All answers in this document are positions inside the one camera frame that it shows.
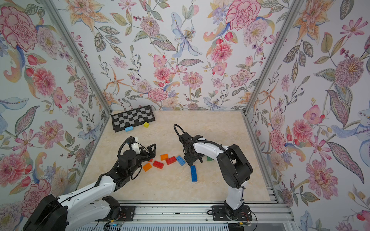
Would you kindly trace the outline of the light blue lego brick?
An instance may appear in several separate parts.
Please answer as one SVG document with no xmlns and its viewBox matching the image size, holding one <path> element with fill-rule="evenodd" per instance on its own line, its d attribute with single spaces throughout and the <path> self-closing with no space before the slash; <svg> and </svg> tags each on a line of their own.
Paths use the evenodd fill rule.
<svg viewBox="0 0 370 231">
<path fill-rule="evenodd" d="M 191 171 L 191 180 L 192 180 L 192 182 L 197 182 L 198 177 L 197 177 L 196 166 L 191 166 L 190 171 Z"/>
</svg>

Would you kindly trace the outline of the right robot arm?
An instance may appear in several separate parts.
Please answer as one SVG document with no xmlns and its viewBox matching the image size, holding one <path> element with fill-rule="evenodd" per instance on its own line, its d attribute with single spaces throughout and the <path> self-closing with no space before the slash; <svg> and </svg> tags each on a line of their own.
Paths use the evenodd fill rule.
<svg viewBox="0 0 370 231">
<path fill-rule="evenodd" d="M 195 137 L 188 133 L 179 136 L 183 145 L 184 159 L 189 166 L 207 156 L 218 162 L 223 179 L 228 184 L 228 195 L 224 202 L 225 215 L 236 219 L 242 214 L 244 207 L 243 195 L 253 168 L 246 156 L 236 144 L 224 146 L 209 141 L 200 135 Z"/>
</svg>

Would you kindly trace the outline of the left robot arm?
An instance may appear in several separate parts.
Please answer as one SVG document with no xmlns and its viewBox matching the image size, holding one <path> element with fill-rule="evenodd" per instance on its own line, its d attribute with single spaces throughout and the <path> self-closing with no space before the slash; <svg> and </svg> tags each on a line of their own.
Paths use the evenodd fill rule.
<svg viewBox="0 0 370 231">
<path fill-rule="evenodd" d="M 118 220 L 123 211 L 114 197 L 142 171 L 142 163 L 156 156 L 156 144 L 144 147 L 130 136 L 120 146 L 113 167 L 97 181 L 58 197 L 44 197 L 23 227 L 24 231 L 74 231 L 96 220 Z"/>
</svg>

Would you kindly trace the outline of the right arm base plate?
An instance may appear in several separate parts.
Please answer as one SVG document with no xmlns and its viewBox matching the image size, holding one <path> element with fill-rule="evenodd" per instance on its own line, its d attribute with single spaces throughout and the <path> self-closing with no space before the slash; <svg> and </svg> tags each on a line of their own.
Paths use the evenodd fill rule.
<svg viewBox="0 0 370 231">
<path fill-rule="evenodd" d="M 250 207 L 242 205 L 236 210 L 232 210 L 228 206 L 212 206 L 209 214 L 212 215 L 213 221 L 252 221 Z"/>
</svg>

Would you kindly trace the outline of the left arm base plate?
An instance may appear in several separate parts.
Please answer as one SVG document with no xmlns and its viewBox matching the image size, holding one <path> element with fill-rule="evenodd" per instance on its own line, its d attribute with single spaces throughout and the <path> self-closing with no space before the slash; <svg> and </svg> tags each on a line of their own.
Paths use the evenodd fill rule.
<svg viewBox="0 0 370 231">
<path fill-rule="evenodd" d="M 94 221 L 98 222 L 126 222 L 126 221 L 133 221 L 134 215 L 135 215 L 135 206 L 120 206 L 120 209 L 118 212 L 114 212 L 114 214 L 111 214 L 111 208 L 103 207 L 103 209 L 98 209 L 98 216 L 97 219 Z"/>
</svg>

